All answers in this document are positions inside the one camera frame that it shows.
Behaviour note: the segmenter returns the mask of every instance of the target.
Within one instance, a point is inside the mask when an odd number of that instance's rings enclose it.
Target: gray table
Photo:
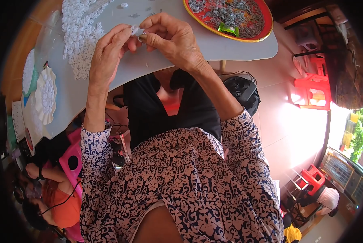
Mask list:
[[[170,15],[188,22],[196,36],[200,50],[207,61],[218,60],[239,60],[251,61],[258,59],[272,58],[277,54],[278,44],[273,33],[261,42],[246,43],[234,41],[213,32],[210,32],[197,21],[195,21],[183,6],[182,0],[130,0],[129,6],[120,8],[123,0],[115,0],[108,4],[101,15],[95,20],[93,25],[101,22],[105,32],[120,23],[139,25],[152,12],[158,13],[160,9]],[[137,13],[137,18],[129,17],[130,14]],[[54,29],[56,33],[62,33],[61,18]],[[56,74],[56,111],[53,121],[44,126],[42,136],[34,135],[30,119],[26,119],[25,126],[29,129],[33,144],[37,144],[43,137],[49,139],[64,131],[68,124],[85,108],[87,99],[88,78],[86,80],[75,80],[68,58],[62,59],[65,44],[63,36],[56,35],[56,39],[50,41],[51,46],[47,54],[49,66]],[[145,46],[140,48],[136,54],[127,53],[118,67],[118,72],[114,81],[110,85],[110,90],[125,84],[140,76],[173,66],[166,60],[159,51],[147,53]],[[28,116],[29,106],[23,106],[24,116]]]

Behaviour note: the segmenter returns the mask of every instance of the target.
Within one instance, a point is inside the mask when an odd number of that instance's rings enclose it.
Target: red tray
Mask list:
[[[263,0],[254,0],[254,1],[260,7],[262,16],[264,17],[264,20],[265,20],[265,26],[262,29],[261,33],[259,35],[255,36],[254,38],[241,38],[241,37],[235,37],[235,36],[230,36],[230,35],[224,34],[224,33],[220,32],[220,31],[218,31],[217,29],[215,29],[214,27],[212,27],[210,24],[204,23],[201,20],[201,18],[199,17],[200,15],[202,15],[201,12],[197,13],[197,14],[193,13],[192,10],[190,9],[189,5],[188,5],[188,0],[183,0],[183,3],[184,3],[184,7],[187,10],[187,12],[196,21],[198,21],[201,25],[203,25],[208,30],[214,32],[215,34],[227,37],[227,38],[235,40],[235,41],[258,42],[258,41],[263,41],[264,39],[266,39],[270,35],[270,33],[272,32],[272,29],[273,29],[273,17],[272,17],[272,14],[271,14],[268,6],[266,5],[266,3]]]

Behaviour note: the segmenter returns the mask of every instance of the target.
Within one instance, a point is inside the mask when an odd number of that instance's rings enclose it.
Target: green plant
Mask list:
[[[350,159],[357,163],[363,153],[363,108],[357,110],[355,114],[358,115],[358,122],[354,129],[353,139],[350,143],[350,147],[352,147],[354,150],[350,156]]]

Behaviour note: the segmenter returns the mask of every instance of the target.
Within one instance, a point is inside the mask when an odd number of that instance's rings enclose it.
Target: hand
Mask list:
[[[40,168],[34,163],[27,164],[25,169],[28,172],[28,176],[32,179],[36,179],[40,173]]]
[[[176,67],[189,73],[207,65],[188,23],[162,12],[146,18],[140,28],[147,33],[139,36],[147,51],[158,49]]]
[[[142,44],[136,36],[131,36],[131,25],[120,24],[112,28],[96,44],[91,60],[89,92],[108,92],[114,80],[122,56],[130,50],[135,53]]]

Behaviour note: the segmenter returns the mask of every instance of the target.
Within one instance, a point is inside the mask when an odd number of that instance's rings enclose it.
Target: green wrapper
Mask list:
[[[230,27],[230,26],[225,25],[223,22],[221,22],[219,24],[218,31],[228,34],[228,35],[233,35],[235,37],[239,37],[239,28],[238,27]]]

